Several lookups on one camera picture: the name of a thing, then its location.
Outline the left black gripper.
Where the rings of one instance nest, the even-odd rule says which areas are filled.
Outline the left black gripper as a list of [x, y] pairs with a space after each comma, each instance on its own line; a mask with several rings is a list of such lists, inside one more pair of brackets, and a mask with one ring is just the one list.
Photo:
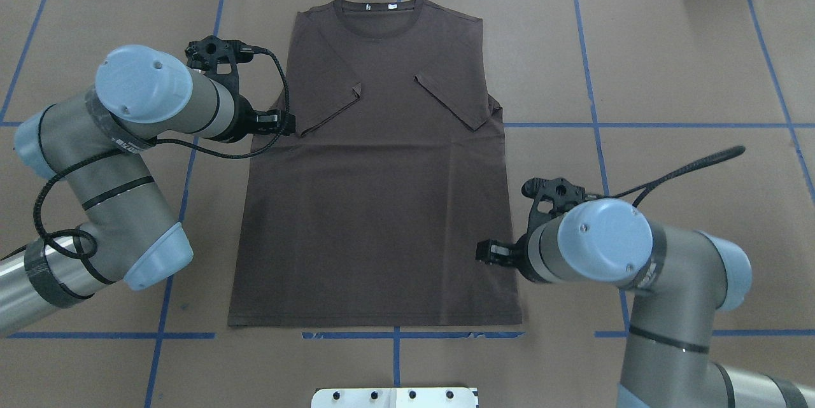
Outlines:
[[253, 109], [247, 98], [237, 97], [230, 141], [236, 143], [248, 135], [290, 136], [296, 132], [296, 124], [283, 124], [280, 121], [279, 111], [258, 111]]

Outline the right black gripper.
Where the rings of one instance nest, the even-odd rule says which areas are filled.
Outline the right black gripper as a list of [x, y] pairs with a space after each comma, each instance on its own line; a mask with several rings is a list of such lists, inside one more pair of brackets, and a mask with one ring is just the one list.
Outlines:
[[517, 242], [509, 245], [495, 239], [481, 241], [477, 245], [476, 260], [485, 265], [513, 267], [528, 281], [542, 281], [530, 261], [528, 239], [529, 234], [524, 234]]

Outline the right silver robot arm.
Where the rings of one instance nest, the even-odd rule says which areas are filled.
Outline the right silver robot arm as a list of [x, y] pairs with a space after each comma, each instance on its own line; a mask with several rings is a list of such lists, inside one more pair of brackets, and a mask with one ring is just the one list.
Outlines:
[[715, 314], [741, 306], [751, 261], [737, 244], [647, 219], [619, 199], [582, 203], [477, 260], [533, 283], [598, 281], [635, 295], [619, 407], [812, 407], [813, 388], [710, 356]]

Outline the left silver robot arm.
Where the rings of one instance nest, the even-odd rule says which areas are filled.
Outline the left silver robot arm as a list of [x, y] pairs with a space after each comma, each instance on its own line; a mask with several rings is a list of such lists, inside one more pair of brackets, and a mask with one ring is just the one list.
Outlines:
[[160, 144], [224, 153], [164, 138], [164, 132], [234, 143], [294, 132], [283, 108], [255, 110], [239, 92], [237, 66], [262, 46], [207, 36], [186, 62], [145, 45], [113, 49], [94, 83], [18, 126], [17, 155], [45, 180], [35, 199], [37, 239], [2, 259], [2, 336], [90, 300], [123, 281], [143, 291], [191, 263], [194, 251], [143, 161]]

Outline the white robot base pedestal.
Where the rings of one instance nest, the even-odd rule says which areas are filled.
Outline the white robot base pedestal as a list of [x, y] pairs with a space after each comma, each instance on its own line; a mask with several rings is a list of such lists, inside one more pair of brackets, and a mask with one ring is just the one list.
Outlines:
[[323, 388], [311, 407], [479, 407], [476, 388], [463, 386], [407, 388]]

